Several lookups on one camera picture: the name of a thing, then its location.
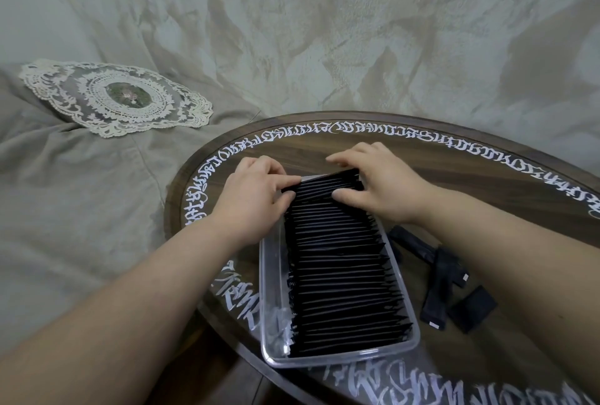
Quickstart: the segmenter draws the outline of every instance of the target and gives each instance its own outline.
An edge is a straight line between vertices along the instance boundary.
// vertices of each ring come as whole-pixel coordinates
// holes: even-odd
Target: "person's right arm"
[[[357,167],[364,176],[364,191],[338,189],[336,200],[429,231],[545,352],[600,398],[599,249],[437,187],[381,143],[359,143],[327,160]]]

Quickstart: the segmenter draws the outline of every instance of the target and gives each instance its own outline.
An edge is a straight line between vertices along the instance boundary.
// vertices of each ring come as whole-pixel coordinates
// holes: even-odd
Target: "person's left hand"
[[[285,192],[275,201],[275,194],[301,180],[299,175],[287,175],[279,162],[266,155],[242,158],[227,178],[209,217],[217,220],[217,226],[221,225],[226,235],[234,236],[240,247],[257,243],[296,196]]]

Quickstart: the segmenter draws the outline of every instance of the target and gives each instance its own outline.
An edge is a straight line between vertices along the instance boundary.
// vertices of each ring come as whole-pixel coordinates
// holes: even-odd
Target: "finger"
[[[343,152],[338,152],[330,155],[325,160],[329,163],[335,163],[339,166],[353,166],[354,168],[363,169],[367,166],[367,154],[356,150],[348,149]]]
[[[302,181],[300,175],[274,175],[272,177],[275,188],[281,190],[282,188],[289,187],[290,185],[299,184]]]
[[[235,168],[236,173],[238,171],[245,171],[247,170],[249,167],[252,166],[252,164],[256,161],[256,158],[251,158],[251,157],[244,157],[242,158],[239,163],[237,168]]]
[[[357,150],[359,152],[370,153],[375,152],[375,148],[371,144],[367,143],[358,143],[356,146],[352,147],[352,150]]]
[[[383,143],[372,143],[371,146],[374,149],[377,149],[379,152],[392,153],[392,151],[389,150]]]
[[[368,210],[370,196],[368,190],[353,190],[350,188],[335,189],[331,194],[331,197],[339,203],[364,210]]]
[[[292,192],[291,190],[289,192],[285,192],[279,197],[279,199],[273,204],[275,206],[277,218],[281,217],[283,213],[287,211],[295,197],[296,193]]]
[[[265,174],[286,174],[286,170],[283,169],[280,162],[266,155],[259,157],[259,159],[253,163],[251,169],[254,171],[262,171]]]

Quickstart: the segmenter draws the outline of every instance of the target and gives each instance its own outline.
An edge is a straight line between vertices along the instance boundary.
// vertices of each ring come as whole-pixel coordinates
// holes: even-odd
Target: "transparent plastic bin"
[[[262,322],[260,325],[260,350],[267,364],[274,368],[316,367],[318,365],[349,363],[394,355],[416,348],[421,340],[419,323],[415,317],[415,311],[383,225],[379,219],[376,218],[375,220],[379,233],[385,242],[389,265],[394,270],[398,289],[402,292],[402,298],[404,299],[404,308],[400,310],[400,314],[407,316],[412,323],[408,339],[378,348],[335,355],[289,357],[289,347],[292,343],[292,311],[289,305],[287,281],[290,268],[283,218],[281,218],[266,238],[260,242],[259,282],[260,319]]]

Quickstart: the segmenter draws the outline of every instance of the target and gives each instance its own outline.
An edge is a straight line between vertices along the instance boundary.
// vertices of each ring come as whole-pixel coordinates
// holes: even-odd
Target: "person's left arm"
[[[142,403],[227,259],[258,242],[299,183],[266,156],[244,158],[213,212],[0,360],[0,403]]]

